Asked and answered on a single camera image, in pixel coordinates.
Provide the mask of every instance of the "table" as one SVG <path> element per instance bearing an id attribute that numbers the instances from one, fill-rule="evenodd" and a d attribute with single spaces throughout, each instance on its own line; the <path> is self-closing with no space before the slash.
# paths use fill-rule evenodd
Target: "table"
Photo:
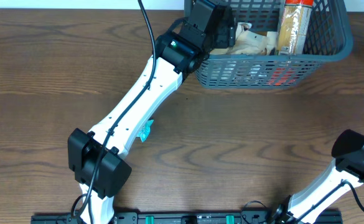
<path id="1" fill-rule="evenodd" d="M 149 11 L 155 35 L 180 11 Z M 288 90 L 206 90 L 191 75 L 136 140 L 116 207 L 142 212 L 275 207 L 332 160 L 345 129 L 364 134 L 364 13 L 352 54 Z M 139 11 L 0 9 L 0 223 L 69 211 L 80 194 L 67 138 L 106 116 L 151 55 Z M 364 186 L 358 189 L 364 204 Z M 332 205 L 364 223 L 352 193 Z"/>

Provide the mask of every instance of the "white wall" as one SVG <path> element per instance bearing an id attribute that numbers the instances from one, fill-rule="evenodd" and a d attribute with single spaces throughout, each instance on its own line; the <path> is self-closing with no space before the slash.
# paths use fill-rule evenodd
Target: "white wall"
<path id="1" fill-rule="evenodd" d="M 146 9 L 183 9 L 184 0 L 142 0 Z M 345 0 L 348 11 L 364 12 L 364 0 Z M 137 0 L 0 0 L 0 8 L 139 9 Z"/>

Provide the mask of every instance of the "wood grain surface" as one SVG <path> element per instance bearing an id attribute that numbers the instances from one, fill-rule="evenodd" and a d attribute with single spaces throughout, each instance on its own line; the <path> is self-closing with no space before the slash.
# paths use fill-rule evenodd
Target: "wood grain surface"
<path id="1" fill-rule="evenodd" d="M 155 35 L 179 11 L 149 11 Z M 288 90 L 206 90 L 193 75 L 133 144 L 115 207 L 142 212 L 275 207 L 332 160 L 345 129 L 364 134 L 364 14 L 352 54 Z M 151 54 L 139 11 L 0 10 L 0 223 L 69 211 L 80 194 L 67 138 L 106 116 Z M 364 186 L 358 190 L 364 204 Z M 332 205 L 364 224 L 351 193 Z"/>

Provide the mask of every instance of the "container with orange lid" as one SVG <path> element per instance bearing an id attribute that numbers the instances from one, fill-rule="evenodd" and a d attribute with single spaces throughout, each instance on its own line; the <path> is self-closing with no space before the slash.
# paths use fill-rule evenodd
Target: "container with orange lid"
<path id="1" fill-rule="evenodd" d="M 285 0 L 279 21 L 278 55 L 302 54 L 314 0 Z"/>

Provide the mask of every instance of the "plastic basket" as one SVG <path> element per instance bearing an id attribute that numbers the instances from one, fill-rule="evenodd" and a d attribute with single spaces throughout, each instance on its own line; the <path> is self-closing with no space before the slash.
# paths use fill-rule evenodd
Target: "plastic basket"
<path id="1" fill-rule="evenodd" d="M 252 23 L 252 31 L 277 31 L 280 0 L 225 0 L 238 22 Z M 205 88 L 289 88 L 323 63 L 347 57 L 353 36 L 343 0 L 314 0 L 304 54 L 211 55 L 195 72 Z M 185 0 L 188 16 L 192 1 Z"/>

